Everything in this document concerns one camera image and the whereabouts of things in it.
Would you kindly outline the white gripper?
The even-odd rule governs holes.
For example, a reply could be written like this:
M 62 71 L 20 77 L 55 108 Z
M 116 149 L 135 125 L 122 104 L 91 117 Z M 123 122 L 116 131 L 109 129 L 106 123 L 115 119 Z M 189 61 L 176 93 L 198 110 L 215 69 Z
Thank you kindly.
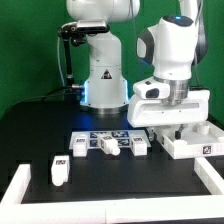
M 175 139 L 181 139 L 183 124 L 204 122 L 208 118 L 209 90 L 190 91 L 188 97 L 177 105 L 163 105 L 161 100 L 143 100 L 133 95 L 127 113 L 132 127 L 149 127 L 149 140 L 155 140 L 151 127 L 181 124 Z

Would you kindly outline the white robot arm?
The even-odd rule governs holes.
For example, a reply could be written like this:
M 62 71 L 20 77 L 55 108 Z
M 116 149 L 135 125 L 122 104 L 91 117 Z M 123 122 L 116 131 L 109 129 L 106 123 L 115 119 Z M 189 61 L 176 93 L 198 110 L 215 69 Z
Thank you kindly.
M 204 122 L 208 117 L 209 92 L 192 90 L 192 65 L 199 62 L 204 43 L 200 19 L 203 0 L 178 0 L 180 13 L 166 15 L 137 37 L 138 60 L 154 67 L 153 75 L 133 85 L 121 74 L 121 41 L 110 30 L 112 22 L 134 18 L 140 0 L 66 0 L 75 21 L 71 31 L 89 45 L 89 77 L 84 82 L 81 106 L 96 112 L 127 109 L 134 127 L 156 127 Z

